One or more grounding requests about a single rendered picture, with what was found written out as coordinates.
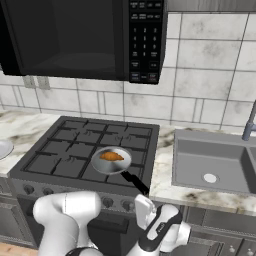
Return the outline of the grey sink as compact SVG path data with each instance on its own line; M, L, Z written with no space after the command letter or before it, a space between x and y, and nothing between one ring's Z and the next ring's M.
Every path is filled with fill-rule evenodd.
M176 129L171 183L256 196L256 137Z

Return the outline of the grey metal tap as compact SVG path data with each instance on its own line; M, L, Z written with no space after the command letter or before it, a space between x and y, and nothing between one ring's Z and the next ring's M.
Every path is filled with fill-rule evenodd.
M245 125L242 139L248 141L252 132L256 131L256 124L253 123L254 117L256 116L256 100L253 103L252 110L249 119Z

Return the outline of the grey drawer front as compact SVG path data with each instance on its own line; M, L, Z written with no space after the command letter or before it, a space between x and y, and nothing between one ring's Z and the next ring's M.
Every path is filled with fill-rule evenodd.
M256 217L254 216L189 206L182 206L181 211L188 223L256 237Z

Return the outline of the grey wall socket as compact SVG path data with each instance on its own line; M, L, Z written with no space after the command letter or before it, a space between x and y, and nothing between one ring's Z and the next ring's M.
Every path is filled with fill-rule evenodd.
M35 80L32 76L23 76L22 79L24 81L24 86L26 88L32 88L32 89L36 88Z
M49 79L45 76L38 76L37 77L38 86L42 90L49 90L50 89L50 83Z

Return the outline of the white plate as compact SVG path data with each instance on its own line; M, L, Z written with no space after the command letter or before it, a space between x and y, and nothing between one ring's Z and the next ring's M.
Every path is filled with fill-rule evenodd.
M14 149L10 140L0 140L0 160L6 158Z

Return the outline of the brown croissant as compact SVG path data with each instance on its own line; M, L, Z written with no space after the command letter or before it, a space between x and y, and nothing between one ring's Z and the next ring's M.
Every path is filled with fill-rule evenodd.
M107 161L123 161L124 158L116 152L104 152L100 158Z

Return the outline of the black microwave door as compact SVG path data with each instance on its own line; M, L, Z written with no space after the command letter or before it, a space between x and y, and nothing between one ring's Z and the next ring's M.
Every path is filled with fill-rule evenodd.
M0 0L6 75L129 79L128 0Z

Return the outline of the grey cupboard door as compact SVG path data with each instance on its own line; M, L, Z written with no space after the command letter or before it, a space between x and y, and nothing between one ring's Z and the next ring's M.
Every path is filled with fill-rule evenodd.
M241 242L229 235L192 231L188 244L176 248L171 256L236 256Z

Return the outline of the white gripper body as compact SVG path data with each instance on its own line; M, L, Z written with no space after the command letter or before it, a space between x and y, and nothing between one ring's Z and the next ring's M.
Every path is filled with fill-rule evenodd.
M150 199L141 194L136 196L134 203L137 225L145 230L156 216L156 207Z

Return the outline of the black oven door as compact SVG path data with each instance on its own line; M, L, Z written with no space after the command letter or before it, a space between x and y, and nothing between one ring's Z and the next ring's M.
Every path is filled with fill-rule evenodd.
M18 202L22 209L23 215L35 241L35 248L39 248L44 227L41 224L38 224L33 217L33 206L35 201L36 199L22 196L18 197ZM99 216L93 220L114 223L122 223L124 220L127 220L129 222L129 226L126 234L90 227L88 224L88 233L90 239L105 256L125 256L134 246L139 236L143 233L143 230L137 225L135 206L133 211L127 212L122 207L123 201L125 200L122 200L119 203L121 211L114 211L110 208L102 209Z

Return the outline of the black microwave oven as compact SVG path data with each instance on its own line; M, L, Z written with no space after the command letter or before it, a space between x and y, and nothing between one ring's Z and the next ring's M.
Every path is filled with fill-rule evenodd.
M157 84L167 0L0 0L6 75Z

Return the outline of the dark grey gas hob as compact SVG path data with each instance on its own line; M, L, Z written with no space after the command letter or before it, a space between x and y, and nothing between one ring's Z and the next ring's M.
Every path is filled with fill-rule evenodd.
M142 194L121 175L106 176L92 164L93 154L108 146L122 147L132 155L128 172L150 189L159 127L152 124L60 117L11 169L9 176L20 196L38 198L43 189L54 193L88 190L102 200L111 198L114 211L121 211L122 200L131 201ZM31 185L27 195L23 187Z

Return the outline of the grey cupboard run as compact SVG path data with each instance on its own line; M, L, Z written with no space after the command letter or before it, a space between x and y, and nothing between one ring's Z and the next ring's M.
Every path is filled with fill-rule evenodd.
M36 244L10 180L0 176L0 242L35 248Z

